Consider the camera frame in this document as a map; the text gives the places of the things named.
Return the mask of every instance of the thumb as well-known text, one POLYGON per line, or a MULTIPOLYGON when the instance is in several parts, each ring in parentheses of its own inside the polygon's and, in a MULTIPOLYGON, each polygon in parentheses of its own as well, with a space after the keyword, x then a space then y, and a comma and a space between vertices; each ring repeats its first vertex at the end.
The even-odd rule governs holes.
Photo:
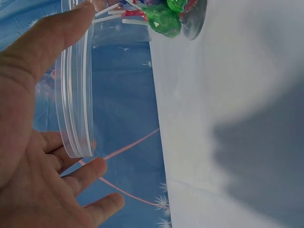
POLYGON ((92 23, 93 5, 40 20, 0 52, 0 187, 12 177, 30 139, 35 83, 92 23))

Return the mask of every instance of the lollipop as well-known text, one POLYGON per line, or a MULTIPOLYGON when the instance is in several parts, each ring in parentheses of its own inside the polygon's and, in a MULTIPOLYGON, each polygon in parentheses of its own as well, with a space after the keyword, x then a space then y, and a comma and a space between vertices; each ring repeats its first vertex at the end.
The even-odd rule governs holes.
POLYGON ((167 0, 167 4, 177 13, 188 13, 198 4, 198 0, 167 0))
POLYGON ((178 13, 172 11, 165 5, 154 5, 142 7, 148 18, 151 28, 166 37, 173 38, 181 32, 181 23, 178 13))
POLYGON ((93 20, 93 23, 129 16, 140 16, 144 19, 144 21, 135 19, 123 19, 123 23, 147 26, 150 25, 154 31, 161 33, 169 38, 173 38, 179 35, 181 32, 181 23, 177 12, 172 11, 164 4, 146 6, 140 3, 140 5, 138 5, 135 2, 136 1, 132 0, 121 0, 120 3, 112 5, 95 14, 95 17, 98 17, 108 12, 111 16, 95 19, 93 20), (135 10, 112 11, 116 8, 121 8, 124 4, 126 4, 126 2, 133 6, 135 10))

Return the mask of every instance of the white wall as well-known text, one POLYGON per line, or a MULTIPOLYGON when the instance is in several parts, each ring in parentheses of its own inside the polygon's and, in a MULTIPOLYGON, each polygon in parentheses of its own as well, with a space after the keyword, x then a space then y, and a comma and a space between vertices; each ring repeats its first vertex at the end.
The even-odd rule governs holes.
POLYGON ((152 33, 173 228, 304 226, 304 2, 209 1, 194 41, 152 33))

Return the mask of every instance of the blue tablecloth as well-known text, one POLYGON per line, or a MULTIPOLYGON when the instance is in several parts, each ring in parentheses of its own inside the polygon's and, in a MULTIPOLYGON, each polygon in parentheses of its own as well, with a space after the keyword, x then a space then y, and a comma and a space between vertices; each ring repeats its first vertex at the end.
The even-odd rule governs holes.
MULTIPOLYGON (((58 0, 0 0, 0 49, 39 18, 58 12, 58 0)), ((119 32, 113 23, 103 27, 119 32)), ((126 205, 102 227, 170 228, 149 43, 116 42, 92 48, 95 157, 107 159, 108 172, 78 197, 79 203, 117 191, 125 195, 126 205)), ((54 67, 36 86, 34 128, 40 131, 58 130, 54 67)), ((83 159, 68 172, 90 160, 83 159)))

